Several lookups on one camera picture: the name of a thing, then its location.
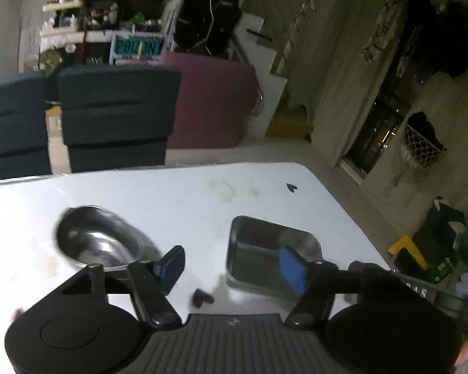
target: metal tray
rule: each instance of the metal tray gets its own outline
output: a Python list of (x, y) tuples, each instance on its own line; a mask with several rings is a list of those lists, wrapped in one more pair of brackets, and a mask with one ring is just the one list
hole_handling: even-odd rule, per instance
[(285, 246), (295, 249), (307, 261), (322, 260), (319, 241), (311, 233), (249, 216), (234, 218), (227, 250), (227, 285), (295, 299), (279, 271), (279, 252)]

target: sign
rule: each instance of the sign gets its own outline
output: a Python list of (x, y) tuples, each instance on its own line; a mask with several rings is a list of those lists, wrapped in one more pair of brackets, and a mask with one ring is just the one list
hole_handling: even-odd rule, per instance
[(162, 37), (116, 36), (114, 53), (121, 56), (136, 56), (142, 43), (142, 57), (158, 56), (163, 46)]

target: black circular disc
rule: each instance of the black circular disc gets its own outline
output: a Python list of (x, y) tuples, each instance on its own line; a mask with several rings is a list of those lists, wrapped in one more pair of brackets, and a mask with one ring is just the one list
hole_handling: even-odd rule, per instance
[(99, 300), (39, 303), (15, 321), (5, 350), (18, 372), (103, 374), (121, 366), (142, 341), (139, 322)]
[(343, 309), (325, 339), (345, 365), (367, 374), (448, 374), (462, 345), (454, 321), (434, 306), (398, 300)]

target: round metal bowl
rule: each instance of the round metal bowl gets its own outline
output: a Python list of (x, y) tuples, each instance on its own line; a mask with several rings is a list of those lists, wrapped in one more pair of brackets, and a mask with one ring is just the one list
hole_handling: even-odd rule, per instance
[(56, 230), (57, 245), (76, 266), (102, 264), (117, 270), (142, 259), (145, 243), (137, 230), (115, 213), (97, 206), (70, 208)]

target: blue gripper pad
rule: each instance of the blue gripper pad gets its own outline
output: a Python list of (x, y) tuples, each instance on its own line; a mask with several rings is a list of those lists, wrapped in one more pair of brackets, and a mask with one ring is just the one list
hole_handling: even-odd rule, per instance
[(281, 249), (279, 253), (279, 270), (298, 297), (310, 285), (308, 265), (309, 263), (290, 247)]

